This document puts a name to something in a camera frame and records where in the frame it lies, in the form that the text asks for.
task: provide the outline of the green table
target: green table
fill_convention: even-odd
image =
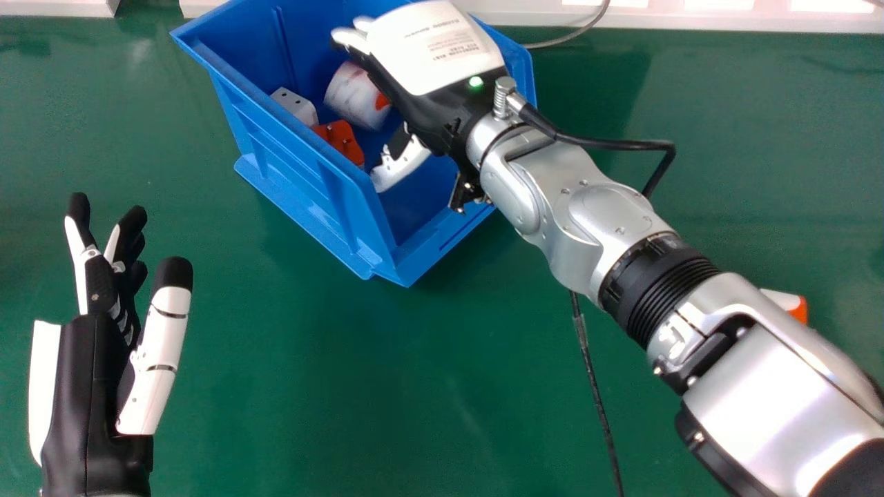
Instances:
[[[75,190],[101,238],[141,203],[146,261],[196,269],[156,495],[613,495],[540,253],[495,215],[413,288],[358,280],[233,171],[209,79],[168,35],[181,22],[162,5],[0,19],[0,495],[40,482],[30,329],[76,311]],[[675,140],[660,214],[722,268],[807,295],[812,324],[882,381],[882,61],[880,36],[598,30],[536,68],[565,129]],[[597,156],[633,185],[657,159]],[[643,353],[587,318],[627,492],[722,495]]]

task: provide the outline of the red object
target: red object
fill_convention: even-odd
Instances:
[[[334,121],[333,123],[311,126],[316,134],[323,137],[323,140],[329,142],[344,157],[350,159],[353,164],[360,168],[365,167],[365,154],[356,143],[356,137],[353,135],[353,128],[350,123],[345,120]]]

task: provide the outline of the white cylindrical object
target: white cylindrical object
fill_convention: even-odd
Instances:
[[[325,105],[352,125],[377,131],[390,113],[390,102],[358,65],[345,62],[331,78]]]

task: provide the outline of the robotic hand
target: robotic hand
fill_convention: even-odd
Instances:
[[[472,18],[421,2],[331,38],[399,109],[412,141],[455,160],[453,209],[494,202],[563,286],[646,351],[653,374],[682,398],[680,437],[730,492],[884,494],[880,388],[685,243],[642,194],[608,179],[580,139],[516,92]]]
[[[138,260],[147,213],[132,207],[102,254],[89,202],[73,194],[65,233],[80,315],[34,322],[28,386],[31,452],[41,495],[150,496],[153,434],[178,369],[193,288],[180,257],[159,264],[143,329],[134,297],[147,277]]]

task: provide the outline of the blue crate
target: blue crate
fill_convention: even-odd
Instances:
[[[322,104],[346,58],[331,47],[331,30],[406,3],[231,0],[171,34],[209,71],[242,153],[236,172],[360,278],[378,275],[409,287],[493,207],[471,203],[465,216],[447,208],[457,173],[448,157],[431,157],[379,195],[366,172],[269,97],[286,87],[316,105],[319,122],[338,119]],[[535,102],[528,51],[482,26],[500,46],[520,91]],[[368,164],[400,124],[392,113],[380,132],[355,130]]]

